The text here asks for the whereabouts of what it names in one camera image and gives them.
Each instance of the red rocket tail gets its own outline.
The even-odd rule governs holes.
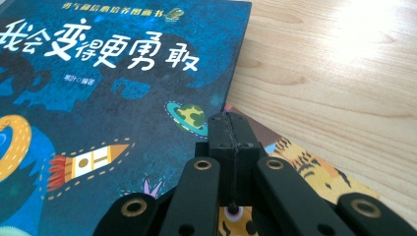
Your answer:
[[[65,184],[65,160],[65,156],[55,155],[55,158],[49,161],[51,167],[48,172],[52,175],[48,179],[48,192],[55,191]]]

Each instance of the rocket illustration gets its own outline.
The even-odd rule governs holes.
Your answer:
[[[55,155],[50,163],[48,192],[61,188],[70,180],[88,174],[113,162],[129,145],[113,145],[92,150],[75,157]]]

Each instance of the book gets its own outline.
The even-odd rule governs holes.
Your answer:
[[[251,3],[7,0],[0,235],[91,235],[174,188],[222,110]]]
[[[330,204],[336,205],[338,198],[348,193],[362,193],[376,199],[380,197],[376,191],[334,168],[321,157],[262,125],[231,104],[226,104],[224,110],[246,117],[268,155],[288,161],[316,193]],[[228,207],[221,207],[218,235],[258,235],[256,224],[252,220],[252,208],[239,206],[238,210],[231,212]]]

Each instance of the wooden table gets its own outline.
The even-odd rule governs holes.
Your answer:
[[[417,4],[254,0],[228,102],[417,228]]]

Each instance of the planet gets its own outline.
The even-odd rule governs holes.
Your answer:
[[[196,104],[181,105],[175,101],[165,104],[166,111],[181,128],[201,138],[207,138],[208,126],[203,109]]]

